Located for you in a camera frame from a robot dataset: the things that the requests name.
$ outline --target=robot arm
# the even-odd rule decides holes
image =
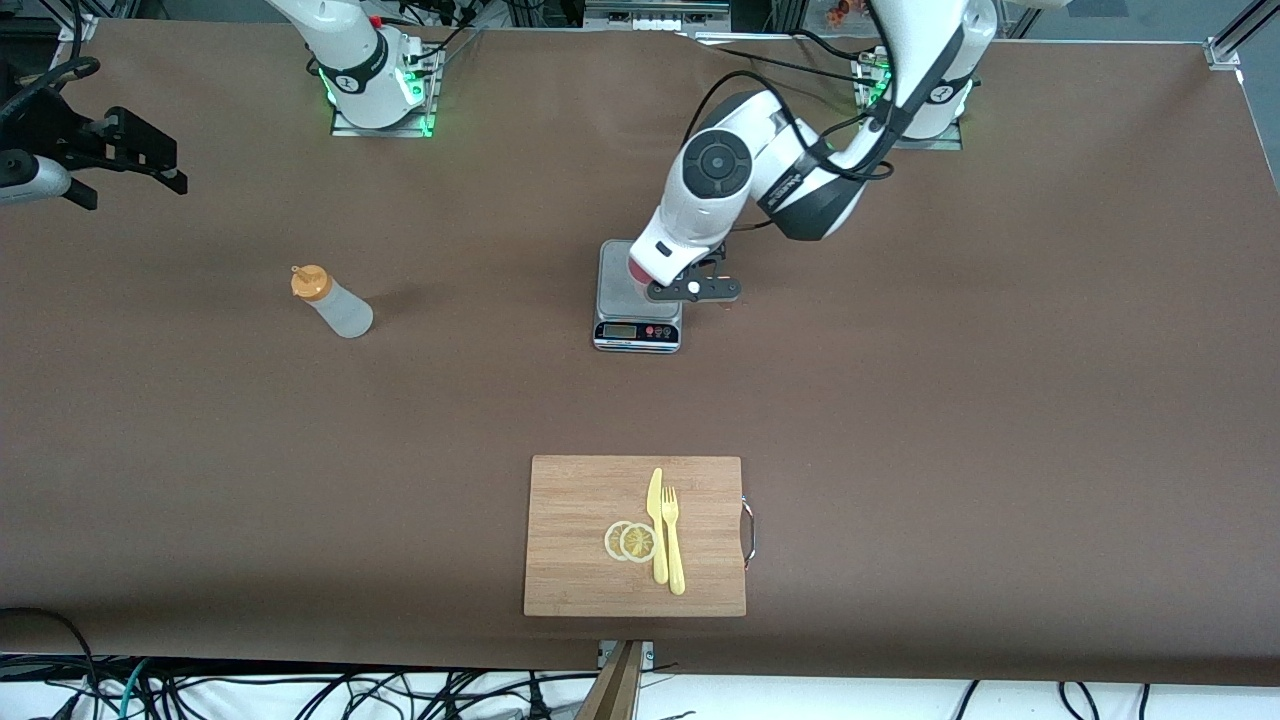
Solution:
[[[86,118],[55,90],[99,67],[93,58],[76,58],[23,83],[0,60],[0,205],[65,197],[93,210],[97,192],[70,176],[82,168],[151,176],[187,193],[172,137],[124,108],[109,109],[101,120]]]
[[[772,90],[724,100],[681,150],[658,210],[631,247],[631,260],[643,274],[669,286],[723,242],[746,195],[787,237],[822,240],[849,218],[869,174],[899,138],[946,128],[995,36],[992,0],[869,0],[869,5],[888,49],[892,82],[868,109],[870,119],[850,145],[840,151],[827,146],[804,120],[791,117]],[[736,137],[748,147],[746,192],[718,181],[716,192],[708,193],[708,179],[723,172],[704,140],[712,133],[718,145]]]
[[[399,122],[426,97],[421,38],[371,20],[357,0],[266,0],[302,33],[334,106],[362,128]]]

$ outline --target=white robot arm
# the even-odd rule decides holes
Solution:
[[[362,128],[396,124],[424,102],[422,41],[371,20],[357,0],[266,0],[302,33],[338,110]]]
[[[932,137],[955,118],[995,37],[992,0],[869,5],[892,72],[888,90],[868,109],[870,119],[836,151],[772,88],[721,102],[681,149],[662,202],[631,247],[632,274],[659,286],[650,286],[650,297],[719,247],[748,196],[787,237],[822,240],[849,218],[899,138]]]

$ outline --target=wooden stand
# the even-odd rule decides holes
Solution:
[[[614,646],[573,720],[631,720],[643,666],[644,642],[626,641]]]

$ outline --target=black cable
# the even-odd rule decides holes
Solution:
[[[347,692],[351,692],[351,700],[347,701],[347,710],[343,711],[342,720],[348,720],[351,717],[351,714],[355,712],[356,708],[360,707],[360,705],[366,700],[369,700],[370,697],[372,697],[374,700],[381,700],[380,697],[378,697],[378,691],[380,691],[383,687],[385,687],[388,683],[390,683],[398,676],[401,676],[401,673],[393,673],[390,675],[387,675],[381,680],[378,680],[376,683],[374,683],[374,687],[366,691],[361,691],[360,700],[356,700],[356,694],[351,691],[351,683],[357,680],[358,678],[352,678],[352,680],[348,680]]]
[[[293,716],[293,720],[308,720],[312,715],[315,715],[315,711],[320,707],[321,703],[324,703],[325,698],[328,698],[333,693],[333,691],[342,687],[347,680],[349,680],[353,676],[355,676],[353,673],[346,673],[330,680],[329,684],[321,688],[316,694],[311,696],[311,700],[308,700],[307,703],[302,706],[302,710],[298,710],[298,714]]]
[[[160,720],[160,712],[156,707],[156,698],[151,694],[151,679],[143,675],[138,675],[137,684],[133,689],[133,698],[142,701],[142,708],[145,711],[143,717],[155,717]],[[168,711],[165,712],[164,720],[173,720],[169,717]]]
[[[800,70],[803,73],[813,73],[815,76],[842,79],[845,82],[852,82],[855,85],[865,85],[865,86],[874,86],[876,85],[876,81],[873,81],[870,78],[860,78],[860,77],[854,77],[854,76],[849,76],[849,74],[833,73],[833,72],[829,72],[829,70],[820,70],[818,68],[810,68],[808,65],[797,65],[795,63],[787,63],[785,60],[774,60],[773,58],[765,58],[763,55],[753,55],[751,53],[742,53],[741,50],[731,50],[728,47],[724,47],[723,45],[713,45],[712,47],[714,47],[716,50],[719,50],[721,53],[727,53],[730,55],[736,55],[739,58],[746,58],[748,60],[756,60],[759,63],[768,63],[771,65],[778,65],[780,68],[790,68],[792,70]]]
[[[749,225],[733,225],[728,232],[749,232],[758,231],[760,228],[767,228],[773,224],[773,220],[764,220],[763,223],[753,223]]]
[[[1087,688],[1084,683],[1073,684],[1080,688],[1080,692],[1084,693],[1084,700],[1089,703],[1089,716],[1092,720],[1098,720],[1098,706],[1093,702],[1093,693],[1089,692],[1089,688]],[[1066,683],[1057,684],[1057,700],[1062,702],[1062,707],[1071,714],[1071,717],[1075,717],[1075,720],[1084,720],[1084,716],[1075,710],[1075,706],[1071,705],[1071,701],[1066,697]]]
[[[426,26],[426,20],[422,19],[422,15],[417,14],[417,10],[415,10],[412,5],[401,3],[401,8],[408,10],[408,14],[413,15],[413,19],[417,20],[417,24],[424,27]]]
[[[529,671],[529,720],[550,720],[552,710],[543,700],[543,688],[538,684],[538,675]]]
[[[977,689],[978,689],[978,680],[969,683],[969,687],[965,688],[964,691],[964,696],[960,697],[960,707],[956,708],[956,715],[952,720],[964,719],[964,711],[969,708],[969,701],[973,700],[973,693]]]
[[[376,673],[378,670],[369,670],[369,673]],[[230,685],[275,685],[275,684],[315,684],[315,683],[330,683],[333,682],[333,675],[310,675],[310,676],[293,676],[293,678],[275,678],[275,679],[253,679],[253,678],[193,678],[178,685],[179,691],[187,688],[193,688],[196,685],[204,685],[205,683],[227,683]]]
[[[863,122],[865,119],[867,119],[867,113],[858,113],[852,118],[849,118],[847,120],[840,120],[838,123],[836,123],[836,124],[831,126],[829,128],[822,131],[820,133],[818,133],[818,137],[827,137],[828,135],[832,135],[835,132],[840,132],[840,131],[847,128],[849,126],[856,126],[858,123],[860,123],[860,122]]]
[[[173,678],[164,678],[160,680],[160,702],[164,705],[165,714],[168,715],[169,701],[173,701],[173,711],[178,714],[178,720],[187,720],[187,712],[182,706],[182,698],[178,697],[178,693],[170,691],[172,683]]]
[[[79,0],[72,0],[72,14],[76,15],[73,20],[74,27],[72,28],[72,60],[79,58],[81,42],[83,42],[84,29],[81,27],[83,18],[79,17]]]
[[[205,717],[204,715],[201,715],[200,712],[197,712],[195,707],[187,705],[187,701],[182,698],[182,693],[178,692],[178,683],[177,683],[175,679],[170,679],[170,683],[172,683],[170,688],[172,688],[172,692],[173,692],[173,698],[175,701],[178,701],[178,707],[184,708],[184,711],[189,712],[192,715],[192,717],[195,717],[196,720],[209,720],[207,717]]]
[[[823,40],[822,36],[819,36],[818,33],[813,32],[812,29],[796,28],[796,29],[788,32],[787,35],[797,36],[797,37],[808,37],[809,40],[814,41],[818,45],[818,47],[822,47],[823,50],[826,50],[831,55],[835,55],[835,56],[840,58],[841,60],[854,60],[854,61],[858,60],[858,53],[845,53],[844,50],[840,50],[840,49],[835,47],[832,44],[829,44],[826,40]]]
[[[397,705],[397,703],[387,700],[385,697],[380,697],[380,696],[376,696],[376,694],[374,696],[374,700],[378,701],[378,702],[380,702],[380,703],[383,703],[383,705],[385,705],[385,706],[389,706],[392,710],[394,710],[399,715],[399,720],[406,720],[404,719],[404,710],[399,705]]]
[[[0,127],[4,127],[5,120],[8,120],[10,117],[15,115],[18,113],[18,110],[22,109],[23,105],[26,105],[27,102],[31,102],[31,99],[35,97],[37,92],[40,92],[41,90],[45,90],[46,87],[54,85],[58,81],[58,78],[63,77],[64,74],[67,74],[67,73],[74,73],[77,78],[83,78],[83,77],[88,77],[88,76],[96,73],[97,69],[101,68],[101,67],[102,67],[102,64],[97,61],[97,58],[84,56],[84,58],[76,58],[76,59],[72,59],[72,60],[67,60],[65,63],[63,63],[63,64],[60,64],[60,65],[58,65],[58,67],[55,67],[55,68],[52,68],[50,70],[46,70],[45,74],[42,74],[38,78],[33,79],[31,82],[31,85],[28,85],[27,87],[23,87],[17,94],[14,94],[14,96],[10,97],[4,105],[0,105]],[[0,610],[0,614],[5,614],[5,612],[9,612],[9,611],[13,611],[13,612],[22,611],[22,612],[26,612],[28,615],[45,614],[44,615],[45,618],[54,618],[59,623],[67,625],[68,629],[74,628],[74,625],[72,625],[70,621],[67,620],[67,618],[63,618],[61,615],[58,615],[56,612],[50,612],[47,610],[41,610],[38,607],[6,607],[4,610]],[[77,633],[77,635],[79,634],[79,630],[73,630],[73,632]]]
[[[76,67],[81,67],[82,64],[84,64],[83,63],[84,60],[91,60],[93,64],[97,64],[97,60],[95,60],[93,58],[76,58],[73,60],[68,60],[68,61],[63,63],[61,65],[58,65],[56,68],[54,68],[54,69],[49,70],[47,73],[40,76],[40,78],[37,78],[36,82],[28,85],[27,87],[22,88],[22,91],[19,91],[17,95],[14,95],[13,97],[10,97],[9,101],[5,102],[3,108],[0,108],[0,127],[4,127],[4,120],[5,120],[5,118],[8,115],[12,115],[13,113],[15,113],[17,108],[19,108],[23,102],[26,102],[26,99],[23,99],[23,94],[24,92],[31,91],[31,95],[35,95],[36,91],[38,91],[41,87],[44,87],[44,86],[41,86],[41,82],[44,82],[46,86],[51,82],[51,79],[46,79],[46,78],[61,77],[63,73],[68,72],[69,69],[73,69]],[[42,607],[4,607],[4,609],[0,609],[0,618],[17,616],[17,615],[28,615],[28,616],[35,616],[35,618],[47,618],[50,620],[56,621],[58,624],[60,624],[61,626],[67,628],[68,630],[70,630],[72,635],[76,637],[76,643],[81,646],[81,652],[84,653],[86,673],[88,674],[90,688],[95,693],[97,693],[99,683],[97,683],[97,669],[93,666],[93,651],[90,650],[88,641],[84,639],[84,635],[79,632],[79,628],[77,628],[74,623],[72,623],[70,620],[68,620],[65,616],[63,616],[63,615],[60,615],[58,612],[54,612],[52,610],[45,610]],[[99,716],[99,700],[95,697],[93,698],[93,720],[97,720],[97,716]]]
[[[586,680],[586,679],[591,679],[591,678],[596,678],[596,676],[599,676],[598,673],[572,673],[572,674],[568,674],[568,675],[554,675],[554,676],[550,676],[550,678],[539,678],[536,680],[532,680],[532,683],[554,683],[554,682],[559,682],[559,680]],[[458,720],[458,717],[461,717],[462,714],[466,712],[466,710],[468,707],[471,707],[472,705],[475,705],[477,702],[484,702],[486,700],[493,700],[495,697],[502,697],[504,694],[512,694],[512,691],[517,691],[520,688],[529,687],[530,684],[531,684],[530,680],[524,680],[524,682],[520,682],[520,683],[511,683],[509,685],[503,685],[503,687],[500,687],[500,688],[498,688],[495,691],[492,691],[492,692],[481,693],[479,697],[476,697],[476,698],[471,700],[470,702],[467,702],[466,705],[458,707],[456,711],[449,712],[448,715],[445,715],[440,720]]]
[[[428,703],[426,708],[422,710],[422,712],[417,716],[416,720],[429,720],[430,717],[435,716],[435,714],[438,712],[438,708],[442,708],[442,707],[445,711],[448,711],[448,712],[456,711],[457,708],[456,707],[449,707],[449,703],[453,703],[454,700],[457,700],[457,694],[463,688],[466,688],[471,683],[476,682],[483,675],[484,675],[484,673],[476,673],[476,671],[471,670],[471,671],[460,673],[458,676],[454,678],[454,674],[451,671],[448,674],[448,676],[445,678],[444,687],[440,689],[439,693],[436,693],[435,696],[431,697],[431,700]]]
[[[417,707],[415,707],[413,705],[415,701],[413,688],[411,688],[408,684],[408,673],[401,673],[401,682],[404,683],[404,694],[408,697],[408,716],[412,720],[413,714],[417,711]]]

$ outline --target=metal bracket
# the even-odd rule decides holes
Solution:
[[[924,140],[902,137],[893,143],[893,147],[901,150],[964,150],[964,142],[960,137],[960,123],[951,120],[947,129],[936,137],[927,137]]]
[[[645,295],[654,302],[733,302],[742,293],[742,283],[728,275],[719,274],[721,263],[724,261],[724,243],[713,250],[698,263],[685,268],[682,273],[671,281],[671,284],[662,287],[658,283],[649,283]]]
[[[1036,10],[1033,8],[1028,8],[1025,12],[1023,12],[1021,17],[1018,18],[1018,22],[1014,23],[1014,27],[1009,28],[1009,33],[1006,35],[1006,37],[1014,40],[1024,40],[1027,37],[1027,33],[1032,31],[1032,26],[1036,24],[1036,20],[1039,19],[1043,12],[1044,10]]]
[[[618,647],[618,641],[600,641],[600,648],[595,655],[596,670],[604,669],[604,664],[608,662],[609,656],[613,655],[613,650],[616,647]],[[644,641],[640,647],[644,651],[644,662],[640,669],[644,671],[653,670],[653,642]]]
[[[1204,61],[1211,70],[1238,70],[1240,69],[1240,54],[1235,50],[1220,58],[1217,54],[1217,38],[1210,37],[1204,41]]]
[[[72,23],[72,24],[70,24],[70,27],[65,27],[65,26],[63,26],[63,23]],[[61,61],[61,60],[59,60],[59,58],[63,56],[63,49],[64,47],[67,49],[68,53],[70,53],[72,44],[76,42],[76,26],[74,26],[74,23],[76,23],[76,17],[74,15],[72,15],[72,18],[67,19],[67,20],[64,20],[60,17],[58,18],[58,24],[59,24],[59,29],[58,29],[58,51],[54,54],[54,59],[49,63],[50,68],[58,65],[58,63]],[[86,15],[82,14],[81,15],[81,42],[88,42],[90,40],[93,40],[93,32],[95,31],[97,31],[97,18],[95,15],[87,15],[86,17]]]

